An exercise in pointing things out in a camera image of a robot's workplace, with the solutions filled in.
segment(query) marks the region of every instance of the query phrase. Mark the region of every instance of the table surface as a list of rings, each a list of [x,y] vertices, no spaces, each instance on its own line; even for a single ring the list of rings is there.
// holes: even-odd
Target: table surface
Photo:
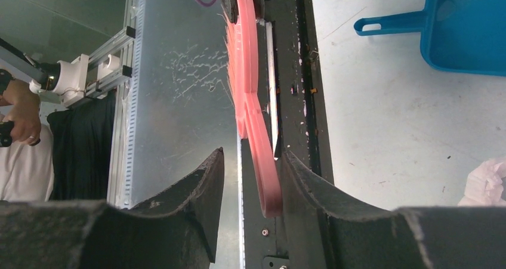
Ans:
[[[237,132],[223,11],[219,3],[204,8],[194,0],[145,0],[142,11],[135,7],[141,54],[140,64],[134,62],[138,85],[132,82],[128,94],[125,137],[134,158],[131,181],[120,185],[131,189],[124,205],[158,194],[223,147],[225,186],[211,268],[239,268]]]
[[[375,206],[454,206],[505,153],[506,79],[431,69],[420,35],[360,37],[362,17],[425,0],[313,0],[335,185]]]

